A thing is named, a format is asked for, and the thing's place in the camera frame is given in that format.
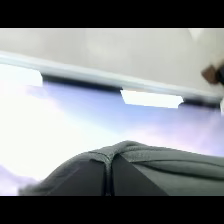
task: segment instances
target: white wall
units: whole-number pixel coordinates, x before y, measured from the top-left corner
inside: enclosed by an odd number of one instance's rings
[[[0,51],[99,69],[114,77],[137,77],[152,85],[224,95],[223,87],[209,85],[200,74],[216,55],[195,42],[187,28],[1,28]]]

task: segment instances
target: gray cloth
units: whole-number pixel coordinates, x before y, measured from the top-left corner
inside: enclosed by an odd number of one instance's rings
[[[58,167],[37,186],[21,195],[46,195],[75,171],[77,164],[90,159],[104,162],[107,194],[110,195],[111,163],[120,154],[170,196],[224,196],[224,158],[198,155],[168,148],[125,141],[75,156]]]

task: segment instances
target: screen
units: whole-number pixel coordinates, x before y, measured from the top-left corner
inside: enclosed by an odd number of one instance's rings
[[[0,83],[0,103],[0,195],[17,195],[71,157],[125,140],[224,156],[223,118],[209,108],[128,105],[120,92],[47,81]]]

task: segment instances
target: dark strap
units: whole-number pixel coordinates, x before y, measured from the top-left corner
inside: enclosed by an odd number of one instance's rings
[[[105,195],[105,165],[88,161],[56,186],[47,196],[103,196]]]
[[[112,162],[113,196],[168,196],[122,156]]]

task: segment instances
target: bright light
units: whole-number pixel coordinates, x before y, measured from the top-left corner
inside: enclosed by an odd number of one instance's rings
[[[137,92],[130,90],[121,90],[121,95],[126,104],[132,105],[178,108],[178,105],[184,102],[181,96]]]
[[[0,81],[10,84],[42,86],[39,71],[18,66],[0,64]]]

